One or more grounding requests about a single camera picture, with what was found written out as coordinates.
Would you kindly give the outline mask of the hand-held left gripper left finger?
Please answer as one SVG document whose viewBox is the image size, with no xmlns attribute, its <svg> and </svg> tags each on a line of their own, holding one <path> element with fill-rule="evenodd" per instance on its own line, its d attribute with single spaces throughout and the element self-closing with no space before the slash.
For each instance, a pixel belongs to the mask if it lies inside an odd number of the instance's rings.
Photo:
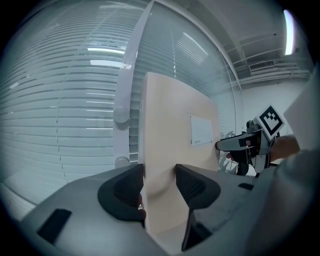
<svg viewBox="0 0 320 256">
<path fill-rule="evenodd" d="M 160 256 L 139 211 L 144 167 L 129 165 L 72 181 L 22 220 L 43 256 Z"/>
</svg>

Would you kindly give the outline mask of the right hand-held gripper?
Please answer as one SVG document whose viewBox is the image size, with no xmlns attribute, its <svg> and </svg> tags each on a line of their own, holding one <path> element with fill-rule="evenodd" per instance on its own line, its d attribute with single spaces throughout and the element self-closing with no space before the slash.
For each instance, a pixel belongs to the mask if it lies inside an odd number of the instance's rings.
<svg viewBox="0 0 320 256">
<path fill-rule="evenodd" d="M 269 105 L 254 119 L 246 122 L 245 133 L 221 139 L 215 143 L 215 148 L 224 152 L 245 150 L 246 160 L 238 163 L 236 174 L 245 176 L 249 166 L 252 166 L 256 176 L 259 176 L 262 170 L 270 166 L 270 150 L 284 124 L 285 121 L 274 106 Z"/>
</svg>

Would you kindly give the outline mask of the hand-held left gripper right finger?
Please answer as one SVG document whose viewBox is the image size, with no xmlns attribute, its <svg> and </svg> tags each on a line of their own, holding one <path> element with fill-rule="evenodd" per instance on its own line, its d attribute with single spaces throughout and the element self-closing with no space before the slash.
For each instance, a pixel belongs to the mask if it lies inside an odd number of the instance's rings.
<svg viewBox="0 0 320 256">
<path fill-rule="evenodd" d="M 183 252 L 217 233 L 254 188 L 257 178 L 176 164 L 176 186 L 188 206 Z"/>
</svg>

